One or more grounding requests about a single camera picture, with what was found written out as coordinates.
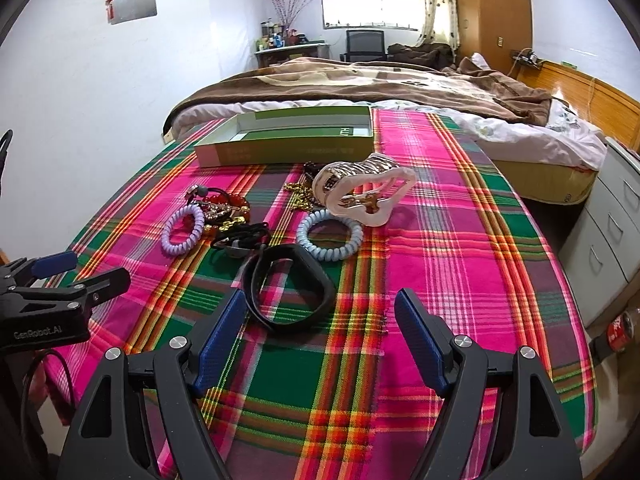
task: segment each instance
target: plaid tablecloth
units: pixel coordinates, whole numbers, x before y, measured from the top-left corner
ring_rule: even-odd
[[[422,384],[393,316],[411,287],[453,332],[488,349],[536,348],[551,373],[578,448],[592,442],[596,397],[584,332],[562,271],[518,197],[486,155],[453,122],[433,114],[374,110],[377,147],[418,174],[390,222],[366,228],[361,250],[323,264],[337,289],[335,313],[314,336],[276,338],[249,322],[218,387],[201,403],[213,442],[233,478],[404,480],[440,401]],[[291,212],[287,182],[302,166],[201,170],[193,145],[214,123],[169,145],[96,214],[71,248],[68,283],[114,266],[132,276],[127,294],[95,309],[89,342],[63,348],[76,396],[112,346],[151,350],[215,308],[239,283],[241,262],[201,242],[183,258],[161,253],[164,220],[191,184],[244,194],[252,221],[267,221],[272,243],[292,242],[303,217]],[[276,317],[303,303],[286,273],[264,301]],[[65,391],[57,363],[49,379]],[[174,473],[158,414],[150,426],[165,475]],[[495,393],[486,395],[466,475],[479,471]]]

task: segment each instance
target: wooden headboard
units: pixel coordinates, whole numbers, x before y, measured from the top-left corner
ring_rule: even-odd
[[[602,129],[607,137],[636,152],[640,149],[640,103],[617,88],[550,61],[543,63],[542,70],[522,67],[518,81],[549,90],[574,107],[580,118]]]

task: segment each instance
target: silver screw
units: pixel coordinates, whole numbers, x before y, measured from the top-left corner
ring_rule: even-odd
[[[185,346],[187,344],[187,338],[185,338],[184,336],[176,336],[173,337],[171,339],[171,341],[169,341],[169,346],[171,348],[182,348],[183,346]]]
[[[462,348],[469,348],[473,343],[468,335],[457,335],[453,338],[453,342]]]
[[[531,348],[530,346],[523,346],[520,349],[520,354],[525,359],[533,359],[536,356],[536,351],[533,348]]]
[[[117,359],[118,357],[120,357],[120,354],[122,352],[120,351],[119,348],[113,347],[113,348],[109,348],[105,353],[104,356],[109,360],[109,361],[113,361],[114,359]]]

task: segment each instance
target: white cabinet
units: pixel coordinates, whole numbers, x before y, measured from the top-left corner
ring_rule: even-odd
[[[640,161],[615,140],[607,143],[605,163],[559,255],[585,326],[640,281]]]

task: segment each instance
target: purple spiral hair tie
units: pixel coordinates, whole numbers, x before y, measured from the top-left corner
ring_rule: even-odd
[[[195,225],[193,227],[193,231],[189,235],[185,241],[181,244],[172,244],[169,241],[169,236],[171,235],[171,231],[174,228],[175,223],[184,218],[187,215],[193,215],[195,218]],[[189,204],[182,206],[178,211],[172,214],[169,219],[165,222],[164,227],[162,228],[162,234],[160,235],[160,244],[162,245],[162,250],[168,254],[169,256],[181,256],[182,254],[186,254],[191,251],[200,237],[202,236],[202,231],[204,230],[204,213],[199,206],[195,204]]]

